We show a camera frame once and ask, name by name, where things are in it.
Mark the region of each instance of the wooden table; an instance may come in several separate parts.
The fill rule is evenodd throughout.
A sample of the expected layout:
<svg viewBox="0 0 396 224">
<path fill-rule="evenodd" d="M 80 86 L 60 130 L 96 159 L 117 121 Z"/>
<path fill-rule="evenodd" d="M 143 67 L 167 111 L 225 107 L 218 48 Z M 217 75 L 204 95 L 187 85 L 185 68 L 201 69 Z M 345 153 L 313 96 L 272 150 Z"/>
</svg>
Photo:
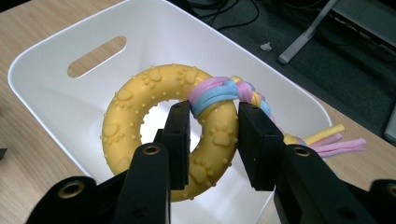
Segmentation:
<svg viewBox="0 0 396 224">
<path fill-rule="evenodd" d="M 33 0 L 0 13 L 0 147 L 8 148 L 0 161 L 0 223 L 23 223 L 53 184 L 82 175 L 8 86 L 11 63 L 33 44 L 119 1 Z M 339 177 L 363 189 L 378 178 L 396 179 L 396 148 L 320 102 L 333 123 L 345 125 L 345 139 L 368 142 L 364 152 L 326 160 Z"/>
</svg>

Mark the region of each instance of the gray carpet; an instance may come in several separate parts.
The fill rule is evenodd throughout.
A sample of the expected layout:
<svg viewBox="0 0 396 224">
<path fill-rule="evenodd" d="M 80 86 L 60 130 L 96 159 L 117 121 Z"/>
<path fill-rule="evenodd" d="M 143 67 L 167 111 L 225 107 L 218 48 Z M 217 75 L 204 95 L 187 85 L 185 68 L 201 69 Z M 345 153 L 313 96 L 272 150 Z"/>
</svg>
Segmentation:
<svg viewBox="0 0 396 224">
<path fill-rule="evenodd" d="M 361 48 L 353 34 L 347 35 L 348 30 L 327 18 L 308 44 L 287 65 L 281 65 L 277 57 L 310 24 L 302 20 L 312 20 L 317 12 L 290 10 L 284 1 L 254 2 L 260 11 L 257 20 L 220 31 L 285 77 L 383 137 L 396 101 L 396 57 L 389 57 L 387 52 L 372 45 L 369 50 Z M 194 11 L 199 16 L 216 12 L 197 8 Z M 219 14 L 212 26 L 217 29 L 249 21 L 255 15 L 251 1 L 241 0 L 229 11 Z M 261 50 L 260 45 L 267 42 L 272 49 Z M 393 63 L 382 61 L 375 53 Z"/>
</svg>

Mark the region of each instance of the pastel rope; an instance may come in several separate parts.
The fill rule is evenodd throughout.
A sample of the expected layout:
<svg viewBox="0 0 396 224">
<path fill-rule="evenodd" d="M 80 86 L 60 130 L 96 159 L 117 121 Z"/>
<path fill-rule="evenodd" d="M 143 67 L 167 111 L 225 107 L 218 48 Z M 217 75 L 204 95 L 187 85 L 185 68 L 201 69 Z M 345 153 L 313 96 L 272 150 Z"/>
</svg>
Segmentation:
<svg viewBox="0 0 396 224">
<path fill-rule="evenodd" d="M 240 77 L 212 77 L 199 83 L 190 92 L 187 99 L 191 103 L 191 112 L 195 118 L 214 103 L 239 99 L 241 102 L 258 106 L 273 123 L 276 123 L 271 113 L 271 108 L 265 101 L 265 97 L 256 92 L 250 83 L 242 80 Z M 323 158 L 351 151 L 364 150 L 362 148 L 366 144 L 364 139 L 336 143 L 342 139 L 340 132 L 344 129 L 343 125 L 337 124 L 304 139 L 284 133 L 284 142 L 287 145 L 298 144 L 311 147 Z"/>
</svg>

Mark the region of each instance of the paw print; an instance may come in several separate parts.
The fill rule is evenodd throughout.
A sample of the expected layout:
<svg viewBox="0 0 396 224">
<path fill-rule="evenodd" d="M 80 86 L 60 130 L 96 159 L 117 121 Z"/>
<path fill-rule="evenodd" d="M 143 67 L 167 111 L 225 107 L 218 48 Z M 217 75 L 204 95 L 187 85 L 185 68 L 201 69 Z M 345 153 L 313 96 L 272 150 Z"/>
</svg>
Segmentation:
<svg viewBox="0 0 396 224">
<path fill-rule="evenodd" d="M 216 128 L 212 128 L 210 132 L 214 134 L 213 144 L 216 146 L 228 147 L 231 144 L 232 139 L 230 135 L 233 133 L 233 129 L 228 125 L 216 125 Z"/>
<path fill-rule="evenodd" d="M 198 76 L 198 70 L 196 67 L 191 69 L 182 69 L 178 72 L 177 81 L 180 86 L 184 84 L 192 85 L 195 83 L 195 78 Z"/>
<path fill-rule="evenodd" d="M 161 81 L 163 77 L 158 67 L 151 66 L 149 70 L 143 73 L 142 79 L 146 86 L 150 86 L 153 89 L 155 87 L 155 82 Z"/>
<path fill-rule="evenodd" d="M 118 106 L 119 108 L 124 107 L 131 107 L 131 103 L 128 102 L 132 98 L 132 93 L 125 90 L 120 89 L 116 91 L 115 96 L 113 97 L 114 105 Z"/>
<path fill-rule="evenodd" d="M 120 133 L 120 126 L 118 124 L 107 124 L 103 127 L 103 132 L 100 138 L 104 143 L 112 144 L 119 142 L 121 138 L 125 137 L 124 133 Z"/>
<path fill-rule="evenodd" d="M 212 171 L 212 164 L 205 160 L 196 158 L 194 164 L 191 164 L 190 175 L 195 180 L 197 184 L 204 183 L 207 176 L 212 176 L 214 173 Z M 212 183 L 206 182 L 207 187 L 211 187 Z"/>
</svg>

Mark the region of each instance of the yellow rubber ring toy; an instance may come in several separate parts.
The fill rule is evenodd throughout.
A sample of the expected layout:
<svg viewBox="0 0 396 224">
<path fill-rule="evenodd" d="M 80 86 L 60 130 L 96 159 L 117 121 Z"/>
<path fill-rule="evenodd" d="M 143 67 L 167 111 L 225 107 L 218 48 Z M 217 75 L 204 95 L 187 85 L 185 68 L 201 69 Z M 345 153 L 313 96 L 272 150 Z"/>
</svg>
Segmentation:
<svg viewBox="0 0 396 224">
<path fill-rule="evenodd" d="M 106 162 L 114 175 L 130 167 L 135 149 L 142 145 L 140 127 L 149 110 L 162 101 L 186 100 L 189 92 L 208 78 L 208 73 L 187 65 L 151 66 L 115 93 L 101 135 Z M 236 151 L 238 117 L 233 101 L 211 105 L 197 120 L 202 134 L 190 155 L 189 185 L 172 190 L 172 202 L 193 199 L 214 187 Z"/>
</svg>

